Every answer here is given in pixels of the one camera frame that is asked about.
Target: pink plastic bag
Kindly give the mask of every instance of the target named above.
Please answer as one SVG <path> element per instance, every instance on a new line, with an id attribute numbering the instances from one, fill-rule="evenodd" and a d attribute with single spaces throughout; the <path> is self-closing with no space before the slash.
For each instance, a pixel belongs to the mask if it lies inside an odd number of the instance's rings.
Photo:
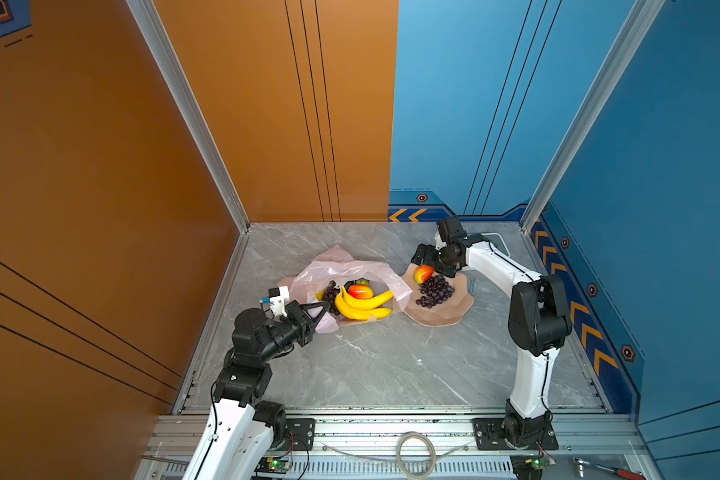
<path id="1" fill-rule="evenodd" d="M 337 286 L 341 286 L 358 278 L 365 278 L 377 294 L 384 293 L 387 289 L 391 290 L 394 295 L 392 312 L 404 311 L 411 299 L 413 293 L 411 287 L 388 264 L 355 260 L 338 245 L 317 255 L 303 272 L 281 280 L 278 286 L 288 286 L 291 300 L 312 303 L 317 301 L 315 292 L 323 291 L 331 280 L 335 281 Z M 316 315 L 317 312 L 319 310 L 314 309 L 309 313 Z M 376 321 L 374 317 L 367 321 L 347 320 L 343 316 L 336 319 L 330 313 L 326 313 L 317 324 L 316 332 L 330 333 L 338 330 L 339 326 L 374 321 Z"/>

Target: yellow chevron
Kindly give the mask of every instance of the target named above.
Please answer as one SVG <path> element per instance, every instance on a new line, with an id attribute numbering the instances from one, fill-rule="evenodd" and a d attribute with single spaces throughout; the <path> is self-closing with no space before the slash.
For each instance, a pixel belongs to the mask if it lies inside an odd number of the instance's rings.
<path id="1" fill-rule="evenodd" d="M 600 376 L 600 360 L 605 360 L 606 362 L 613 365 L 616 369 L 619 368 L 619 366 L 616 364 L 616 360 L 610 358 L 608 355 L 599 351 L 598 349 L 595 349 L 595 373 L 597 374 L 597 376 Z"/>
<path id="2" fill-rule="evenodd" d="M 536 230 L 536 250 L 539 249 L 539 237 L 540 236 L 549 236 L 549 234 L 543 230 Z"/>
<path id="3" fill-rule="evenodd" d="M 556 270 L 562 270 L 563 272 L 567 272 L 568 269 L 565 267 L 565 265 L 556 264 L 555 262 L 552 263 L 552 271 L 550 272 L 550 275 L 554 275 L 554 272 Z"/>
<path id="4" fill-rule="evenodd" d="M 423 212 L 425 212 L 425 211 L 427 211 L 427 209 L 426 209 L 426 208 L 422 208 L 421 210 L 419 210 L 418 212 L 416 212 L 416 213 L 413 214 L 412 216 L 409 216 L 408 219 L 409 219 L 411 222 L 418 222 L 418 218 L 416 218 L 416 217 L 419 216 L 419 215 L 421 215 L 421 214 L 422 214 Z"/>
<path id="5" fill-rule="evenodd" d="M 402 214 L 406 210 L 407 210 L 407 208 L 401 208 L 400 210 L 394 212 L 392 214 L 392 216 L 389 217 L 389 219 L 392 220 L 393 222 L 399 222 L 400 220 L 398 220 L 398 215 Z"/>
<path id="6" fill-rule="evenodd" d="M 541 257 L 541 263 L 544 264 L 544 266 L 547 266 L 547 253 L 556 254 L 557 250 L 553 246 L 545 246 L 541 250 L 544 252 Z"/>
<path id="7" fill-rule="evenodd" d="M 600 340 L 603 339 L 603 334 L 592 328 L 591 326 L 582 323 L 581 324 L 581 345 L 586 350 L 586 334 L 591 333 L 592 335 L 595 335 Z"/>
<path id="8" fill-rule="evenodd" d="M 590 314 L 590 311 L 581 303 L 571 302 L 570 303 L 570 322 L 576 323 L 576 311 L 584 312 L 587 315 Z"/>

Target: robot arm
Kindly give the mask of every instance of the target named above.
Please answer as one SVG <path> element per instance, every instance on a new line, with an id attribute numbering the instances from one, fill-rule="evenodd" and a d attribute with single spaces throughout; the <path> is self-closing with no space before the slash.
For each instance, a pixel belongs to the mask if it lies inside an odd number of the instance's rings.
<path id="1" fill-rule="evenodd" d="M 184 480 L 247 480 L 285 437 L 285 409 L 262 400 L 272 378 L 268 362 L 309 343 L 330 305 L 288 302 L 285 287 L 270 289 L 267 300 L 270 316 L 248 309 L 235 318 L 234 347 L 214 383 L 211 414 Z"/>
<path id="2" fill-rule="evenodd" d="M 549 379 L 565 337 L 573 330 L 563 282 L 517 264 L 488 238 L 467 234 L 457 216 L 438 222 L 436 242 L 437 246 L 419 245 L 412 262 L 450 277 L 470 267 L 510 298 L 508 329 L 518 346 L 518 365 L 507 400 L 504 437 L 515 447 L 533 445 L 552 429 Z"/>

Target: yellow banana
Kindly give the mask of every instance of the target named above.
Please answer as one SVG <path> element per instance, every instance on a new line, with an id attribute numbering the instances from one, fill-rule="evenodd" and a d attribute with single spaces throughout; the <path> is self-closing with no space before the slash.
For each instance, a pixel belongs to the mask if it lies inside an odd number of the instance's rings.
<path id="1" fill-rule="evenodd" d="M 380 306 L 384 305 L 386 302 L 389 302 L 392 300 L 394 295 L 392 294 L 391 290 L 387 290 L 386 292 L 382 293 L 381 295 L 376 295 L 373 298 L 369 298 L 366 300 L 361 300 L 359 298 L 355 298 L 354 296 L 347 293 L 346 290 L 344 290 L 344 287 L 342 287 L 342 296 L 344 297 L 344 301 L 356 310 L 372 310 L 374 308 L 379 308 Z"/>
<path id="2" fill-rule="evenodd" d="M 392 313 L 392 309 L 389 308 L 377 308 L 373 310 L 354 309 L 347 305 L 347 303 L 344 301 L 344 297 L 341 295 L 336 295 L 336 300 L 334 300 L 334 302 L 338 311 L 350 320 L 368 320 L 369 318 L 371 318 L 371 315 L 375 316 L 377 319 L 382 319 Z"/>

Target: red handle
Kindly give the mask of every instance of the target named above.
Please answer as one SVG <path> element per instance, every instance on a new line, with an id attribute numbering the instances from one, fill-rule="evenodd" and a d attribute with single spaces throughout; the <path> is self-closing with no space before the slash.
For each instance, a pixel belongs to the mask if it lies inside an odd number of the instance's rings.
<path id="1" fill-rule="evenodd" d="M 616 475 L 619 475 L 622 478 L 627 478 L 627 480 L 646 480 L 643 475 L 637 475 L 636 473 L 628 472 L 627 470 L 616 470 Z"/>

